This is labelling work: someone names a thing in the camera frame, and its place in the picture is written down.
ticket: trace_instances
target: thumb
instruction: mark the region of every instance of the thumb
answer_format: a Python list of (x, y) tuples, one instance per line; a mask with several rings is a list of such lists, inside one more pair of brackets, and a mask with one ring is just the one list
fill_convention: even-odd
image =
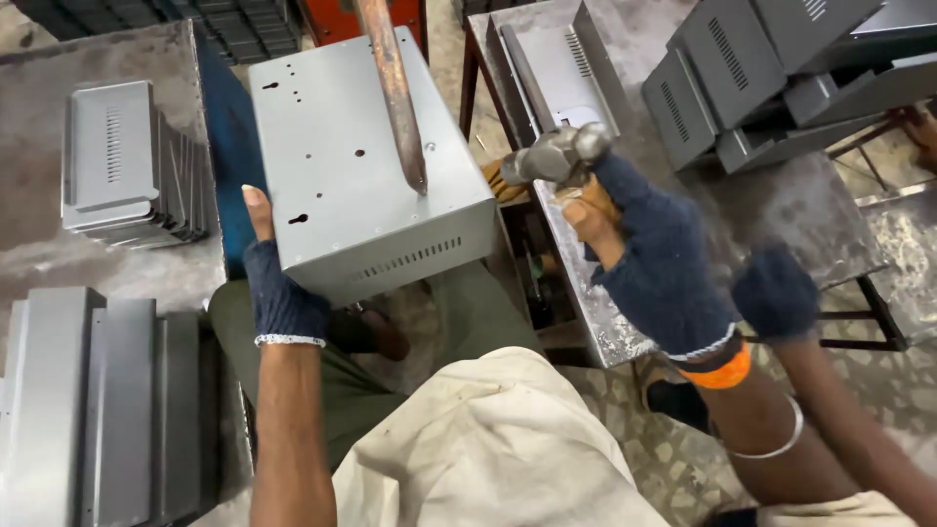
[(254, 226), (257, 241), (274, 239), (273, 208), (263, 190), (241, 185), (241, 192), (244, 194), (244, 204), (247, 205), (247, 214), (250, 216), (250, 224)]
[(563, 217), (579, 234), (579, 239), (592, 247), (606, 271), (621, 260), (625, 241), (615, 224), (599, 209), (583, 201), (572, 200), (563, 207)]

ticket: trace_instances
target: hammer head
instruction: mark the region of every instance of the hammer head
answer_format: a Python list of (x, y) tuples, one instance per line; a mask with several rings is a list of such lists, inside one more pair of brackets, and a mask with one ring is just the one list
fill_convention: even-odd
[(588, 123), (581, 128), (562, 126), (544, 133), (530, 148), (505, 157), (501, 178), (512, 187), (535, 179), (582, 186), (592, 163), (611, 143), (612, 135), (603, 123)]

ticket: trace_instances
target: gloved hand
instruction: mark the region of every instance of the gloved hand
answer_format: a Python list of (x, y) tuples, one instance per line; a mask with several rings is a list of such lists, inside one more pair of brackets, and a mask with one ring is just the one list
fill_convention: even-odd
[(768, 343), (802, 338), (816, 324), (820, 293), (785, 246), (755, 252), (732, 297), (742, 318)]
[(283, 274), (274, 238), (270, 202), (258, 188), (242, 187), (257, 241), (247, 247), (244, 264), (254, 309), (254, 343), (309, 343), (325, 346), (329, 302), (307, 292)]
[(706, 242), (692, 202), (654, 188), (631, 163), (606, 154), (592, 167), (622, 210), (621, 232), (597, 209), (567, 203), (563, 216), (594, 250), (602, 285), (621, 314), (675, 361), (708, 356), (733, 336), (733, 312), (708, 278)]

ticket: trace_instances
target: fingernail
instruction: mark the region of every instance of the fingernail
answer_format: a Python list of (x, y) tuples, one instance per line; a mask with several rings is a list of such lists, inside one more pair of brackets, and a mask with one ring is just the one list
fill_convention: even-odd
[(563, 217), (573, 225), (586, 219), (587, 214), (586, 208), (578, 201), (571, 201), (563, 207)]
[(251, 187), (250, 185), (241, 185), (241, 192), (244, 194), (244, 203), (246, 203), (247, 206), (252, 207), (262, 203), (259, 188)]

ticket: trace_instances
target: forearm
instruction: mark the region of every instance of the forearm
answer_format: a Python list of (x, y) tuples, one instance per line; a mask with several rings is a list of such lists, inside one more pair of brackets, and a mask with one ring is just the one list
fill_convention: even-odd
[[(795, 413), (781, 388), (757, 367), (740, 384), (723, 390), (698, 388), (725, 447), (763, 455), (793, 437)], [(858, 486), (809, 425), (785, 453), (770, 459), (730, 454), (745, 489), (762, 505), (819, 504), (859, 492)]]
[(859, 406), (816, 339), (776, 346), (797, 397), (840, 463), (919, 525), (937, 525), (937, 483), (920, 472)]
[(311, 344), (261, 350), (253, 527), (336, 524), (320, 369), (320, 350)]

